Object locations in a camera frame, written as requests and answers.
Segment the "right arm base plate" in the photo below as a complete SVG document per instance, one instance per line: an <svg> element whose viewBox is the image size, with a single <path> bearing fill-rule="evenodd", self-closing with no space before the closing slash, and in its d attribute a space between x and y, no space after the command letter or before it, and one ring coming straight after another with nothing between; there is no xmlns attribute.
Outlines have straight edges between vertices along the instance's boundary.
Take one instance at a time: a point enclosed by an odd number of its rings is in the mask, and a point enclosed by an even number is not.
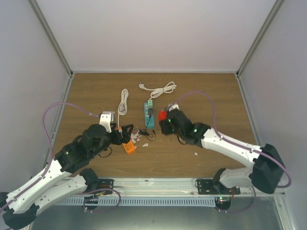
<svg viewBox="0 0 307 230"><path fill-rule="evenodd" d="M239 195L239 188L227 188L220 182L214 182L213 179L197 178L195 186L199 195Z"/></svg>

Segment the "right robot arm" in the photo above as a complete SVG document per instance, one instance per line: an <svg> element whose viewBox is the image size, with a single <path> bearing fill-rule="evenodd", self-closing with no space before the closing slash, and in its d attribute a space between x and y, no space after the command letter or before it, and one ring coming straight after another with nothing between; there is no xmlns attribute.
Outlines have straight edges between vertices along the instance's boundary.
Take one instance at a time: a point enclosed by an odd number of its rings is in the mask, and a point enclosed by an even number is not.
<svg viewBox="0 0 307 230"><path fill-rule="evenodd" d="M216 193L223 194L236 186L253 186L273 194L280 187L285 166L273 145L261 147L225 136L209 125L191 122L178 109L161 111L158 120L162 134L174 134L182 144L216 151L244 165L241 169L220 169L212 183Z"/></svg>

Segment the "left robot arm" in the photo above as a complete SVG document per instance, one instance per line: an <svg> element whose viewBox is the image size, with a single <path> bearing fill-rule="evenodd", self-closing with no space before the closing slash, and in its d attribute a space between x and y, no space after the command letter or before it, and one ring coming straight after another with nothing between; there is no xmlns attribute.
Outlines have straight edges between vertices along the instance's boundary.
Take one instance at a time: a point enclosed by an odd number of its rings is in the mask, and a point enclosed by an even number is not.
<svg viewBox="0 0 307 230"><path fill-rule="evenodd" d="M84 192L95 193L99 179L86 166L110 145L128 143L132 130L132 124L119 128L113 124L110 131L99 124L89 126L30 181L13 192L0 194L4 223L13 230L20 230L64 198Z"/></svg>

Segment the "black charger adapter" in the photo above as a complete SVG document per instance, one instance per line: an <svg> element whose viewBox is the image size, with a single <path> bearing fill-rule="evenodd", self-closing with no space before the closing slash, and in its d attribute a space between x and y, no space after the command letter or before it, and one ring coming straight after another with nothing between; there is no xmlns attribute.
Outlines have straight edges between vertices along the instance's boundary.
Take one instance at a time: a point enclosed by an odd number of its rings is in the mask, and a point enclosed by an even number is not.
<svg viewBox="0 0 307 230"><path fill-rule="evenodd" d="M153 113L153 109L152 108L148 108L147 114L148 114L148 116L152 116L154 114Z"/></svg>

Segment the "teal power strip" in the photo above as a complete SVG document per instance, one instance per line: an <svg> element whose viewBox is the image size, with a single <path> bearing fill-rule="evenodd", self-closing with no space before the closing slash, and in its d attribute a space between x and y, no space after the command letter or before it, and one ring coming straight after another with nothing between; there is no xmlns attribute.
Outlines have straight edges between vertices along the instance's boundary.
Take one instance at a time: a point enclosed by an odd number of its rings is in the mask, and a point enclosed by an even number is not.
<svg viewBox="0 0 307 230"><path fill-rule="evenodd" d="M148 116L147 111L148 111L148 106L147 106L147 102L146 102L146 103L144 103L145 127L146 127L146 129L154 129L154 115Z"/></svg>

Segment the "red charger cube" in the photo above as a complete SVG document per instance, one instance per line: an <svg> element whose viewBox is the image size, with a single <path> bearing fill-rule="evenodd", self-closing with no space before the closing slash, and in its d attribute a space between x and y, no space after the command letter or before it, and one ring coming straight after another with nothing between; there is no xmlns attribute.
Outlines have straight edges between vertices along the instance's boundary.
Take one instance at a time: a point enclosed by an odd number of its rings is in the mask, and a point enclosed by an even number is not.
<svg viewBox="0 0 307 230"><path fill-rule="evenodd" d="M159 112L158 114L158 121L163 121L163 120L167 120L167 111L162 110Z"/></svg>

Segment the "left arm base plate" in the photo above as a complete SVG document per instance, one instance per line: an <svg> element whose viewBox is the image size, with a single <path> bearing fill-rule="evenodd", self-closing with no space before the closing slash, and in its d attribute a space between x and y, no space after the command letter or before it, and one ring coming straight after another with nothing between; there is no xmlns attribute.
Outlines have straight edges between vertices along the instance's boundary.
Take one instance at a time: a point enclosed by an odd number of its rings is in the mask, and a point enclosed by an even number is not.
<svg viewBox="0 0 307 230"><path fill-rule="evenodd" d="M99 179L96 182L93 182L91 184L89 184L86 188L86 190L83 193L89 193L92 192L94 190L98 190L98 189L112 189L114 185L114 180L113 179ZM104 195L110 195L112 194L112 191L102 191L99 190L98 192L95 192L95 196L104 196Z"/></svg>

